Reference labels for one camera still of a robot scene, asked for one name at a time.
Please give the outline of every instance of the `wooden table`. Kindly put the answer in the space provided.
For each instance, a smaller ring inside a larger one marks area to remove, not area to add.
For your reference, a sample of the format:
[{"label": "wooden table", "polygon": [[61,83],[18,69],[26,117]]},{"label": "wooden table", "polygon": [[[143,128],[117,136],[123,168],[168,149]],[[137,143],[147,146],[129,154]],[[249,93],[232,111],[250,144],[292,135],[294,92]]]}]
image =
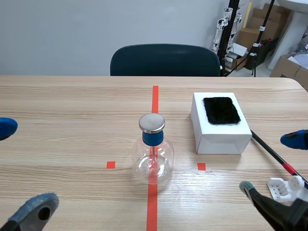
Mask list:
[{"label": "wooden table", "polygon": [[308,94],[287,78],[0,76],[0,116],[19,124],[0,143],[0,223],[31,196],[55,192],[60,206],[46,231],[144,231],[148,187],[134,178],[130,154],[152,85],[176,154],[159,188],[158,230],[272,230],[239,183],[270,196],[269,177],[288,173],[254,141],[242,156],[197,155],[190,109],[193,92],[234,92],[250,128],[308,178],[307,152],[279,141],[307,128]]}]

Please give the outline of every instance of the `metal cap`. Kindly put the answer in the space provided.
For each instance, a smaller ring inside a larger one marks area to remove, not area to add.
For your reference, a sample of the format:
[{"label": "metal cap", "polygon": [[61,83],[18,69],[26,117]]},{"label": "metal cap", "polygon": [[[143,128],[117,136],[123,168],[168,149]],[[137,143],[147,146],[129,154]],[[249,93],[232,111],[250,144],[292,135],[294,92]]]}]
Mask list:
[{"label": "metal cap", "polygon": [[145,114],[139,120],[139,127],[145,133],[159,133],[165,127],[165,119],[160,114]]}]

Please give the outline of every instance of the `metal stand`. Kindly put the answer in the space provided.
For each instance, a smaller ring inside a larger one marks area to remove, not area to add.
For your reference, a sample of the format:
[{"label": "metal stand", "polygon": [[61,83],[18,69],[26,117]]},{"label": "metal stand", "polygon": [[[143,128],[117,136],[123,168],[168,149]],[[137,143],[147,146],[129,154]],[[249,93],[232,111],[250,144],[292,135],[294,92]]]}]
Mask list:
[{"label": "metal stand", "polygon": [[[257,38],[257,41],[254,43],[253,47],[250,49],[250,51],[247,55],[247,57],[253,56],[253,58],[254,58],[254,68],[253,68],[254,77],[256,77],[256,61],[257,61],[257,55],[258,55],[258,52],[259,52],[259,48],[260,48],[260,45],[261,45],[260,41],[261,41],[261,38],[262,38],[262,35],[263,35],[263,31],[265,30],[266,23],[267,23],[268,18],[270,16],[271,9],[274,5],[274,2],[275,2],[275,0],[271,0],[270,5],[269,5],[270,7],[269,7],[269,10],[268,10],[266,17],[264,19],[263,25],[260,26],[260,33],[259,33],[259,36]],[[227,77],[229,74],[231,74],[239,65],[241,65],[247,59],[247,57],[245,59],[243,59],[239,64],[237,64],[237,66],[235,68],[233,68],[233,70],[231,70],[230,72],[228,72],[226,70],[222,70],[221,71],[221,73],[223,73],[222,76]]]},{"label": "metal stand", "polygon": [[222,32],[220,43],[219,43],[219,50],[217,52],[217,56],[219,57],[220,65],[222,66],[222,71],[225,69],[225,58],[226,58],[226,49],[229,43],[229,39],[231,36],[231,31],[234,23],[234,19],[237,14],[237,9],[239,7],[240,0],[230,0],[229,8],[233,8],[232,15],[229,21],[228,26],[226,26]]}]

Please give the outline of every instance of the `red tape marker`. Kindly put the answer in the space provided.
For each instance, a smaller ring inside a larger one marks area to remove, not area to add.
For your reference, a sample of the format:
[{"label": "red tape marker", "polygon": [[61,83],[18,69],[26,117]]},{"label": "red tape marker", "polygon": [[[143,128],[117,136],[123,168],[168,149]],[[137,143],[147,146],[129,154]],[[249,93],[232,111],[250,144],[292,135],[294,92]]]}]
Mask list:
[{"label": "red tape marker", "polygon": [[[158,86],[153,86],[152,113],[158,113]],[[158,159],[157,147],[154,147],[155,160]],[[150,158],[153,160],[153,150],[150,149]],[[157,182],[157,161],[151,164],[149,182]],[[157,184],[148,186],[148,210],[146,231],[157,231]]]},{"label": "red tape marker", "polygon": [[198,163],[198,170],[206,171],[205,163]]},{"label": "red tape marker", "polygon": [[115,161],[108,161],[106,168],[115,168],[116,167],[116,162]]}]

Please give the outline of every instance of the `floor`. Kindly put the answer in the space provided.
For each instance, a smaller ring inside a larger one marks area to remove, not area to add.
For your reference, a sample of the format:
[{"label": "floor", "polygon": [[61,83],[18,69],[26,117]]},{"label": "floor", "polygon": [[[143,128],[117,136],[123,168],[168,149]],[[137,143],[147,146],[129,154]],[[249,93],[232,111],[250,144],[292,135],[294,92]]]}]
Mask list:
[{"label": "floor", "polygon": [[[266,68],[266,65],[269,63],[270,59],[267,59],[261,65],[257,66],[256,77],[270,77],[271,71]],[[251,75],[252,71],[246,68],[242,68],[239,71],[233,71],[229,77],[253,77]]]}]

